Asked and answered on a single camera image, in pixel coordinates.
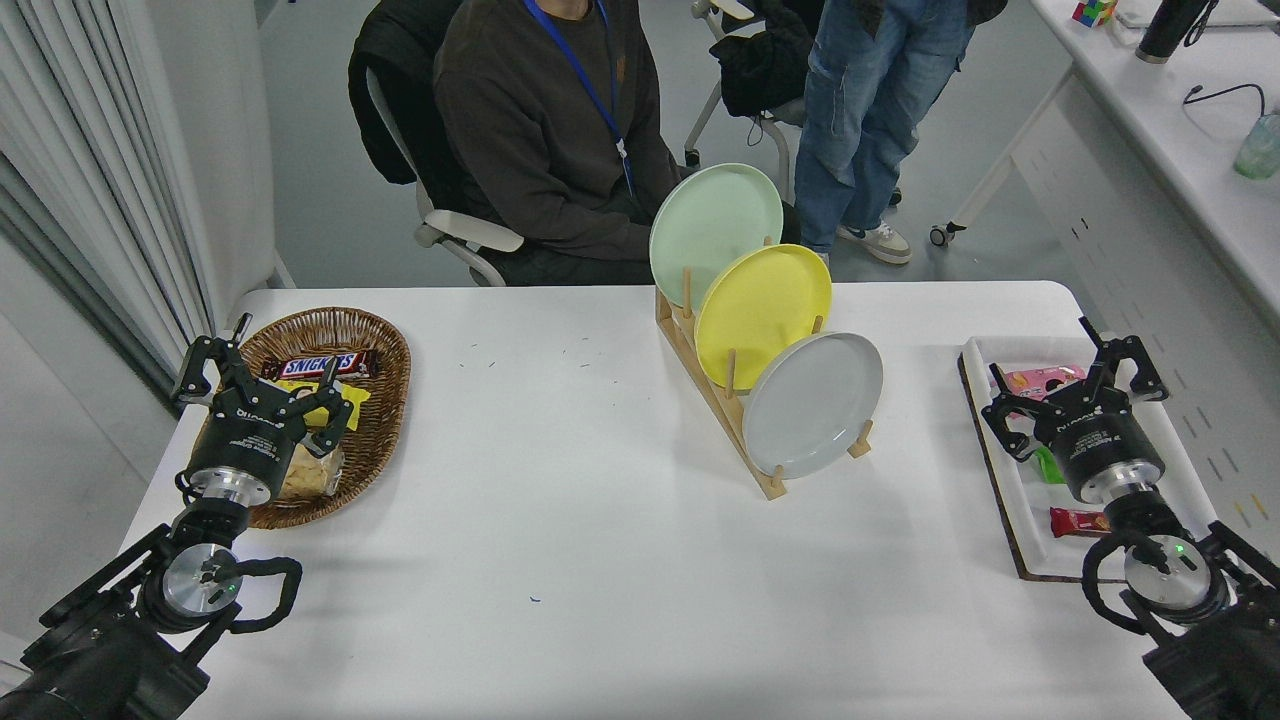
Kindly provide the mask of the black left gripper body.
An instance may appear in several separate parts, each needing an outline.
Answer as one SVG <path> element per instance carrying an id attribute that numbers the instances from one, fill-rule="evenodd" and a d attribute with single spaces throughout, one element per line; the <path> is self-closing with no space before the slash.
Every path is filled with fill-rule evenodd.
<path id="1" fill-rule="evenodd" d="M 278 493 L 306 434 L 297 416 L 282 419 L 271 409 L 246 410 L 215 401 L 196 439 L 186 484 L 192 493 L 211 493 L 215 487 Z"/>

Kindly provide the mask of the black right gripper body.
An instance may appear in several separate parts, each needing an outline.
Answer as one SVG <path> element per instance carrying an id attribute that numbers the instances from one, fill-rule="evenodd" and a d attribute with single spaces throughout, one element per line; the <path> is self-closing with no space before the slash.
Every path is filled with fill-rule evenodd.
<path id="1" fill-rule="evenodd" d="M 1165 462 L 1132 413 L 1129 396 L 1106 389 L 1085 404 L 1070 393 L 1039 419 L 1039 442 L 1053 455 L 1074 497 L 1123 497 L 1153 489 Z"/>

